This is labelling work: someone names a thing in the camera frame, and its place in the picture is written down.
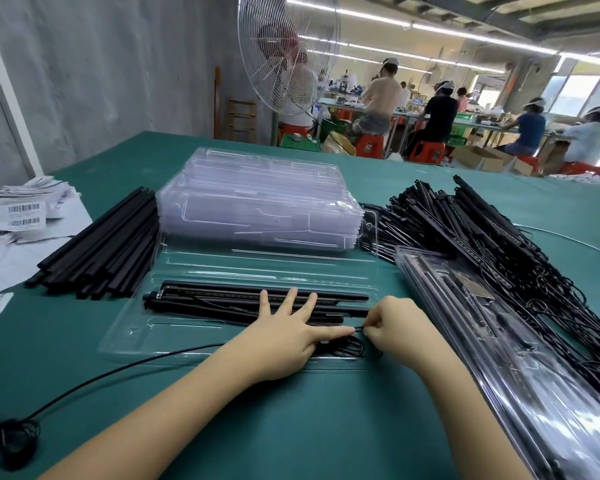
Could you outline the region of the person's left hand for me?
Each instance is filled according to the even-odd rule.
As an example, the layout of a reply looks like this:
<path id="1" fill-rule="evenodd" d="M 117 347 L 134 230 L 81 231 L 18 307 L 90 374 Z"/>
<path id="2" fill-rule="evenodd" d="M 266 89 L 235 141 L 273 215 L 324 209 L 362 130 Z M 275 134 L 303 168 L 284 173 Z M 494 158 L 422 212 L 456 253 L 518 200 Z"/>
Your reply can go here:
<path id="1" fill-rule="evenodd" d="M 304 367 L 316 346 L 354 334 L 350 326 L 295 328 L 296 287 L 268 319 L 258 319 L 223 347 L 250 384 L 285 378 Z"/>

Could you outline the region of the black light bar set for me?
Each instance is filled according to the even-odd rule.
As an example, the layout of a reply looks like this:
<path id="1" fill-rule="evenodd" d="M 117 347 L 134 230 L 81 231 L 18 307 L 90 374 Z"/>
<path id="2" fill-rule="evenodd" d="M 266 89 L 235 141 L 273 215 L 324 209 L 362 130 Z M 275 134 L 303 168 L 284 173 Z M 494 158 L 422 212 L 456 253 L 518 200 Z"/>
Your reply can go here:
<path id="1" fill-rule="evenodd" d="M 258 316 L 261 292 L 250 285 L 166 280 L 158 290 L 143 295 L 143 304 L 145 309 L 163 314 L 247 326 Z M 346 319 L 368 315 L 368 295 L 324 290 L 315 293 L 317 302 L 309 325 L 337 326 Z"/>

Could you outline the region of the person's left forearm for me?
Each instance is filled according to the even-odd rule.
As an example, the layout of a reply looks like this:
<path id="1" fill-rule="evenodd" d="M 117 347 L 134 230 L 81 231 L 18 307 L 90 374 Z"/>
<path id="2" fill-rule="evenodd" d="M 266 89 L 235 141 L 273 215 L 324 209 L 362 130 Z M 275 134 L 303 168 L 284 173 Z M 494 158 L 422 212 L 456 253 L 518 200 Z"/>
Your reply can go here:
<path id="1" fill-rule="evenodd" d="M 253 384 L 229 350 L 211 355 L 37 480 L 158 480 L 192 439 Z"/>

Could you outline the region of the person's right forearm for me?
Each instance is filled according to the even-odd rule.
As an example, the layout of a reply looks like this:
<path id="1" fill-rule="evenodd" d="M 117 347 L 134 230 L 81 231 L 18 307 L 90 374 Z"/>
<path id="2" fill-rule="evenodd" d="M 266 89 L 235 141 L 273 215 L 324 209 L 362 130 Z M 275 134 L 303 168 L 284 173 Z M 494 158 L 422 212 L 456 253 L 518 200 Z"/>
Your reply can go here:
<path id="1" fill-rule="evenodd" d="M 417 373 L 432 396 L 463 480 L 534 480 L 446 342 L 425 355 Z"/>

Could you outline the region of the stack of clear blister trays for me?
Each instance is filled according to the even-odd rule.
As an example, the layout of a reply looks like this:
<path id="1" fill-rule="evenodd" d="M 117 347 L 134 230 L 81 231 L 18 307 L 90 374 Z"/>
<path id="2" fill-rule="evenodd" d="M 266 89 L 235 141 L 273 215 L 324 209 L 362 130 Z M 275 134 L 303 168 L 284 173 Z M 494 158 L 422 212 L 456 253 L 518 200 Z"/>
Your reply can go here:
<path id="1" fill-rule="evenodd" d="M 335 165 L 200 147 L 156 193 L 160 228 L 199 241 L 342 252 L 365 211 Z"/>

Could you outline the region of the open clear blister tray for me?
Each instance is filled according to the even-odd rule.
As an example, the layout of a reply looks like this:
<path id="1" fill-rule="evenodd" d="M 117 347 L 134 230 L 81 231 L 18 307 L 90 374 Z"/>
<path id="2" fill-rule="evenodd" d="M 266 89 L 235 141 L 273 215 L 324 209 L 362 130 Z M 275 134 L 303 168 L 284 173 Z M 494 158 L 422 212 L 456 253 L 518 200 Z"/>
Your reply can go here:
<path id="1" fill-rule="evenodd" d="M 199 241 L 161 230 L 152 269 L 113 322 L 99 352 L 120 363 L 199 363 L 246 327 L 229 322 L 192 319 L 147 310 L 143 295 L 163 281 L 216 285 L 250 285 L 266 290 L 275 313 L 292 287 L 298 290 L 293 311 L 319 290 L 369 296 L 369 310 L 379 299 L 378 218 L 365 211 L 365 227 L 353 249 L 342 252 L 256 246 L 239 242 Z"/>

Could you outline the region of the stack of packed blister packs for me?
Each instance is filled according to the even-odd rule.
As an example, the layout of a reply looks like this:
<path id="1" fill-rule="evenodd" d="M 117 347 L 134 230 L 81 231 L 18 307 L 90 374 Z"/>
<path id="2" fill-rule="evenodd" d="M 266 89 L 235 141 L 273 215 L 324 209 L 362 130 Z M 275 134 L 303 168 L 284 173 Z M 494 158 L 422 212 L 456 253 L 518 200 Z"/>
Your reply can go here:
<path id="1" fill-rule="evenodd" d="M 600 480 L 600 394 L 471 266 L 407 246 L 393 259 L 536 480 Z"/>

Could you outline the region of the pile of plain black bars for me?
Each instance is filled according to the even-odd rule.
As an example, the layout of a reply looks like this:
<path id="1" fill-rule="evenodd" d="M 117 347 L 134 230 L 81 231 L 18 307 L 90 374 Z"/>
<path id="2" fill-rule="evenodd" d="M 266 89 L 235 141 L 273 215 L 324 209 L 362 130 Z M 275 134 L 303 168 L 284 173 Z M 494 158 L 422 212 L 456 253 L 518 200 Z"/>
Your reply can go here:
<path id="1" fill-rule="evenodd" d="M 158 235 L 155 192 L 138 187 L 38 263 L 24 287 L 94 301 L 129 298 L 151 268 Z"/>

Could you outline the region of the wooden chair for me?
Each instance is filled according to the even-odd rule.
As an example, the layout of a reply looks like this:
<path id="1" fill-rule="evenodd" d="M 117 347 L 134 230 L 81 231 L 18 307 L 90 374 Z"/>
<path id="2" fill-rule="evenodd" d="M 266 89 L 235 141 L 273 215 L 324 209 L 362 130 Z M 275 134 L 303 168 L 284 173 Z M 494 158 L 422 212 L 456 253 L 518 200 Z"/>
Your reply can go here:
<path id="1" fill-rule="evenodd" d="M 229 98 L 226 106 L 222 106 L 221 67 L 214 68 L 214 139 L 240 141 L 256 144 L 257 142 L 257 104 Z"/>

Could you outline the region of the large cardboard box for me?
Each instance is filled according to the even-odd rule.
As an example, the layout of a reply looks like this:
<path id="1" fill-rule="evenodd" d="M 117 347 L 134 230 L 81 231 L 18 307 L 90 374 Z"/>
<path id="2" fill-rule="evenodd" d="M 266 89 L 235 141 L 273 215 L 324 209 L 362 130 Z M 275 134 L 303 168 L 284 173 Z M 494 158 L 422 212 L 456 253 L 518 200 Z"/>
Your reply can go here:
<path id="1" fill-rule="evenodd" d="M 504 173 L 511 166 L 514 156 L 495 148 L 476 145 L 458 146 L 450 154 L 450 167 L 471 169 L 488 173 Z"/>

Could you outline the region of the long green work table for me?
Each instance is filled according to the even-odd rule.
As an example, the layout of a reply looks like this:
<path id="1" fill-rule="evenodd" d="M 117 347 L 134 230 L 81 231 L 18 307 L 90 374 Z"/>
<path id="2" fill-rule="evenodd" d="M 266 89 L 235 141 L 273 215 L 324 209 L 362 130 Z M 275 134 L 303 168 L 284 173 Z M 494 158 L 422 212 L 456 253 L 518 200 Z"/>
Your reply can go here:
<path id="1" fill-rule="evenodd" d="M 329 108 L 343 109 L 343 110 L 347 110 L 347 111 L 351 111 L 351 112 L 363 112 L 363 110 L 365 108 L 364 105 L 359 104 L 359 103 L 349 103 L 349 102 L 340 103 L 336 98 L 325 98 L 325 97 L 320 98 L 317 104 L 323 105 L 323 106 L 329 107 Z M 402 124 L 406 127 L 407 131 L 410 131 L 411 128 L 416 129 L 416 126 L 418 126 L 418 121 L 419 121 L 419 119 L 418 119 L 418 114 L 416 111 L 396 110 L 392 116 L 392 122 L 390 124 L 388 136 L 385 137 L 385 144 L 389 144 L 392 142 L 398 125 Z M 483 131 L 487 138 L 485 140 L 485 143 L 490 142 L 490 140 L 492 140 L 496 134 L 518 134 L 519 133 L 518 128 L 505 129 L 496 123 L 493 123 L 493 124 L 478 123 L 478 122 L 476 122 L 474 116 L 472 116 L 469 119 L 456 118 L 453 122 L 453 125 L 466 128 L 465 129 L 466 134 L 469 134 L 468 133 L 469 128 L 471 128 L 471 129 L 476 128 L 478 130 Z M 546 130 L 544 132 L 544 138 L 560 139 L 563 141 L 570 141 L 573 139 L 572 137 L 565 136 L 564 134 L 556 133 L 556 131 L 553 131 L 553 130 Z"/>

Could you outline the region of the white paper sheet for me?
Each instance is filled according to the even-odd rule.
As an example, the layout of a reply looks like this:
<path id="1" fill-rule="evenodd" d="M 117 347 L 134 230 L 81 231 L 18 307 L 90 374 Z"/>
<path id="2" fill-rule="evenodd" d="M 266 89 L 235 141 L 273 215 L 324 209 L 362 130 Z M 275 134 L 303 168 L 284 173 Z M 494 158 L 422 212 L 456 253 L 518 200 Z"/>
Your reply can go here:
<path id="1" fill-rule="evenodd" d="M 47 220 L 42 230 L 0 235 L 0 293 L 31 278 L 38 263 L 92 224 L 81 195 L 64 202 L 64 217 Z"/>

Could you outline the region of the pile of barcode label sheets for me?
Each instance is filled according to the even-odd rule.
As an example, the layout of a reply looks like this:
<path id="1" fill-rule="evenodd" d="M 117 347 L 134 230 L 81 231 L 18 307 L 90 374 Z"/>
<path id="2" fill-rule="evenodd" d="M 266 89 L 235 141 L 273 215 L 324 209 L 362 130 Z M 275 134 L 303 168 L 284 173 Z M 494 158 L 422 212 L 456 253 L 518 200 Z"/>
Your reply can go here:
<path id="1" fill-rule="evenodd" d="M 0 266 L 16 245 L 71 238 L 92 223 L 80 193 L 55 177 L 0 188 Z"/>

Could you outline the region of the short ceiling light strip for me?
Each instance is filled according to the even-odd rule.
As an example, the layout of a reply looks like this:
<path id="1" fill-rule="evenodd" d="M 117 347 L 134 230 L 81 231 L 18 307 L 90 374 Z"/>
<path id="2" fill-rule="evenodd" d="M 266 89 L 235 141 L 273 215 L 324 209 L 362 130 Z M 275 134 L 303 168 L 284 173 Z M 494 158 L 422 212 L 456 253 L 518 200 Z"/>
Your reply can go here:
<path id="1" fill-rule="evenodd" d="M 476 64 L 456 62 L 456 61 L 451 61 L 448 59 L 440 59 L 440 58 L 436 58 L 436 57 L 426 57 L 424 55 L 416 55 L 416 54 L 412 54 L 412 53 L 408 53 L 408 52 L 400 52 L 397 50 L 369 47 L 366 45 L 359 45 L 359 44 L 348 43 L 348 42 L 322 39 L 322 38 L 314 37 L 314 36 L 299 35 L 299 38 L 308 40 L 308 41 L 315 41 L 315 42 L 319 42 L 319 43 L 323 43 L 323 44 L 335 45 L 338 47 L 354 48 L 357 50 L 365 50 L 367 52 L 373 52 L 373 53 L 378 53 L 378 54 L 383 54 L 383 55 L 394 55 L 396 57 L 415 59 L 418 61 L 426 61 L 428 63 L 436 63 L 436 64 L 442 64 L 442 65 L 447 65 L 447 66 L 461 67 L 461 68 L 465 68 L 465 69 L 476 70 L 478 72 L 487 72 L 487 73 L 494 73 L 494 74 L 499 74 L 499 75 L 503 75 L 506 72 L 506 70 L 499 69 L 499 68 L 492 68 L 492 67 L 488 67 L 488 66 L 480 66 L 480 65 L 476 65 Z"/>

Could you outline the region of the pile of cabled black light bars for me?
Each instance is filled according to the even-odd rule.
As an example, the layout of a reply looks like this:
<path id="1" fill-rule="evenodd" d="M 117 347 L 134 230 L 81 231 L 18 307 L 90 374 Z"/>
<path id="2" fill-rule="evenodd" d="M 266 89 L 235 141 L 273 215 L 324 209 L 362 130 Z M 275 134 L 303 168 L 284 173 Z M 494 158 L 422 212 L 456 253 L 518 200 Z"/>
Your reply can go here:
<path id="1" fill-rule="evenodd" d="M 395 263 L 398 245 L 460 259 L 600 393 L 600 318 L 574 282 L 464 179 L 455 193 L 420 180 L 384 206 L 360 202 L 378 218 L 366 249 Z"/>

